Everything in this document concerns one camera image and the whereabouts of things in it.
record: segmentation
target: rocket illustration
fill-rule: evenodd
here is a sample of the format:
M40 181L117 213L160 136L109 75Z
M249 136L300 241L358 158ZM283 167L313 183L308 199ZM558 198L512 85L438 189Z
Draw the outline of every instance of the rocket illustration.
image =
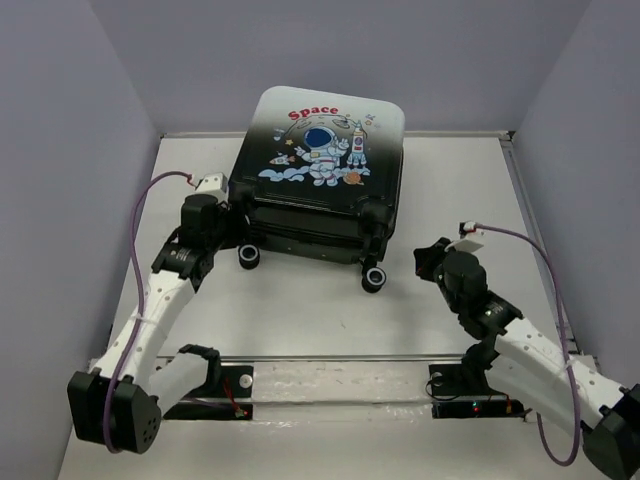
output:
M278 152L278 156L269 160L269 163L272 165L290 165L290 162L295 162L296 157L289 156L286 153Z
M351 153L349 154L349 158L347 158L347 165L355 169L362 169L363 172L368 173L369 169L365 167L366 164L367 157L364 154L364 132L362 131L362 123L358 121L353 132Z

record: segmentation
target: white connector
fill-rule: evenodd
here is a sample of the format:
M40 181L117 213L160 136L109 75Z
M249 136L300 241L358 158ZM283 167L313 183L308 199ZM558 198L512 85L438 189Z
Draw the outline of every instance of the white connector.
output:
M476 225L476 222L461 223L460 239L447 245L445 251L455 248L458 252L473 253L484 247L484 230L480 230Z
M218 202L227 201L229 180L224 173L210 173L205 175L198 183L194 181L194 184L197 185L196 193L214 196L218 199Z

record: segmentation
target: screw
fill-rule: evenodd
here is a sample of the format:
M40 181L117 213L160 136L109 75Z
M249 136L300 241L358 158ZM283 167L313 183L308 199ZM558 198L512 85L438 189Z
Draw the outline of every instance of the screw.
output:
M247 375L245 373L240 377L240 381L238 383L240 383L240 386L242 388L249 388L251 385L253 385L253 378L251 377L251 375Z
M434 372L430 378L431 385L433 385L434 387L441 387L442 385L444 385L444 381L442 380L443 376L444 375L442 375L441 372Z

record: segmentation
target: red wire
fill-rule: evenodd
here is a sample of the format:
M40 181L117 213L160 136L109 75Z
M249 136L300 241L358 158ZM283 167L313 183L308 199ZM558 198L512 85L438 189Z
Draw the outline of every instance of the red wire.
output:
M224 389L225 395L227 395L227 398L231 402L231 406L233 407L233 409L236 412L242 412L245 415L248 415L248 413L246 411L242 410L242 408L240 408L240 405L238 405L236 403L235 398L233 398L233 392L231 391L231 386L229 384L229 378L225 378L224 379L224 381L222 382L222 388Z

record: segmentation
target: suitcase wheel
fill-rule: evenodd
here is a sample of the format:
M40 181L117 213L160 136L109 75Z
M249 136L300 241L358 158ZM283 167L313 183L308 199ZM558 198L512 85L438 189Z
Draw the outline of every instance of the suitcase wheel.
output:
M260 263L260 250L250 243L238 247L238 261L245 270L253 270Z
M362 274L362 288L365 292L376 293L387 282L387 274L380 267L373 267Z

